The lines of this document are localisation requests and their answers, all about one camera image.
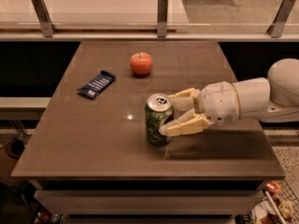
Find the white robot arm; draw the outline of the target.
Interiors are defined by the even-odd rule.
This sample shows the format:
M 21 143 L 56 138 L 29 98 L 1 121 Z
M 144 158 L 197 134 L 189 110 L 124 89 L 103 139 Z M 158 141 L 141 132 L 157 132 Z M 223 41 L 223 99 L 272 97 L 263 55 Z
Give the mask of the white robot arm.
M 275 62 L 267 77 L 212 83 L 202 90 L 189 88 L 172 94 L 170 99 L 183 114 L 161 126 L 159 132 L 168 136 L 200 133 L 240 119 L 268 123 L 298 121 L 299 60 Z

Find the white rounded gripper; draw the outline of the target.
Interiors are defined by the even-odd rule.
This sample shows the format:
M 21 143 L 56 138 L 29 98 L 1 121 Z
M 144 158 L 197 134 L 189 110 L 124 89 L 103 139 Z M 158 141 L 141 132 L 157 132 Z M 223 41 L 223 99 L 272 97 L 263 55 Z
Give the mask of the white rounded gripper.
M 189 111 L 199 108 L 196 114 L 186 112 L 178 119 L 167 122 L 159 128 L 159 133 L 167 136 L 201 133 L 209 126 L 222 127 L 239 119 L 239 102 L 235 87 L 226 81 L 209 84 L 201 91 L 189 88 L 169 95 L 175 109 Z

